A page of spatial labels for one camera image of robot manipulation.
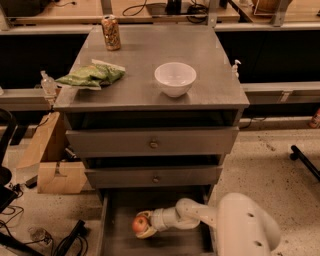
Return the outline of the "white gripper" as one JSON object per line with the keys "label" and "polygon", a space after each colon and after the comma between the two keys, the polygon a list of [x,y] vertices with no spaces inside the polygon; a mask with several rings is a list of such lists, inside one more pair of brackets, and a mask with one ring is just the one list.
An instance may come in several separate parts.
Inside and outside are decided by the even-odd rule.
{"label": "white gripper", "polygon": [[164,209],[156,209],[154,211],[145,210],[137,213],[136,216],[145,216],[146,218],[150,218],[151,226],[144,226],[142,228],[138,228],[135,233],[136,237],[139,239],[146,239],[156,234],[157,231],[165,231],[167,226],[164,222]]}

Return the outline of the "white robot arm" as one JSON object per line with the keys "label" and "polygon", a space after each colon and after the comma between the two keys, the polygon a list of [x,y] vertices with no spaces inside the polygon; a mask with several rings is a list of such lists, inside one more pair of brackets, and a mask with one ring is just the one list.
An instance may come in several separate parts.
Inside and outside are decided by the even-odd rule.
{"label": "white robot arm", "polygon": [[200,223],[215,231],[218,256],[271,256],[281,240],[277,222],[240,193],[225,195],[217,206],[182,198],[174,207],[139,212],[132,230],[137,238],[146,239],[169,228],[189,230]]}

